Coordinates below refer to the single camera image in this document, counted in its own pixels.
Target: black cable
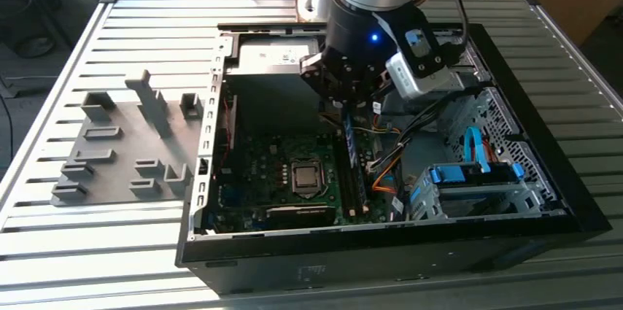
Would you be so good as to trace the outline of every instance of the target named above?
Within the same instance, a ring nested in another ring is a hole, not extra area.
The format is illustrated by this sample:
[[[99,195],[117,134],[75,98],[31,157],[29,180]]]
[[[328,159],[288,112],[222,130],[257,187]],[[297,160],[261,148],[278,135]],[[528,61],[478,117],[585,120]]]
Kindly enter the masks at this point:
[[[6,107],[6,103],[3,102],[3,97],[0,95],[0,102],[1,106],[3,107],[3,112],[6,113],[6,118],[9,119],[9,164],[11,162],[11,157],[13,157],[13,152],[11,152],[11,118],[10,118],[10,112],[9,108]]]
[[[396,144],[388,154],[376,159],[369,164],[369,169],[374,169],[377,166],[380,166],[380,164],[385,163],[388,160],[393,160],[397,156],[401,155],[406,144],[412,140],[412,135],[417,132],[418,129],[430,124],[437,119],[438,112],[445,108],[449,102],[454,101],[461,96],[478,94],[482,90],[482,87],[485,86],[488,86],[488,84],[453,91],[437,99],[430,105],[428,105],[426,108],[424,108],[421,112],[416,114],[410,123],[401,130],[400,135],[396,138]]]
[[[43,16],[47,18],[49,24],[51,24],[51,27],[55,30],[55,33],[59,35],[59,39],[65,43],[65,45],[73,49],[73,42],[69,38],[69,36],[65,33],[65,30],[62,29],[62,26],[58,24],[58,21],[55,20],[51,11],[49,10],[46,3],[42,0],[31,0],[34,3],[34,6],[38,8]]]
[[[396,189],[396,198],[401,203],[406,202],[406,195],[405,195],[405,181],[401,177],[401,159],[397,160],[396,165],[390,169],[390,175],[393,176],[393,184]],[[406,214],[401,214],[400,220],[394,219],[392,221],[404,221]]]
[[[469,39],[469,21],[466,19],[465,7],[462,6],[462,0],[454,0],[456,6],[458,7],[460,20],[462,21],[462,36],[461,44],[466,45],[466,40]]]

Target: aluminum table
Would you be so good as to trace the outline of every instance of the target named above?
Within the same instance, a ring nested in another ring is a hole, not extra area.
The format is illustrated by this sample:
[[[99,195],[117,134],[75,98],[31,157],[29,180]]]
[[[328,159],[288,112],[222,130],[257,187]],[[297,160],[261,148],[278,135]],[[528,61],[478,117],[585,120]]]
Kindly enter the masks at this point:
[[[87,91],[137,101],[123,73],[148,69],[164,98],[208,81],[216,24],[294,21],[293,0],[117,0],[98,4],[0,184],[0,308],[620,309],[623,103],[540,6],[465,0],[521,82],[613,230],[509,270],[312,291],[218,298],[173,265],[180,201],[55,208],[47,204]],[[429,0],[432,21],[458,19]]]

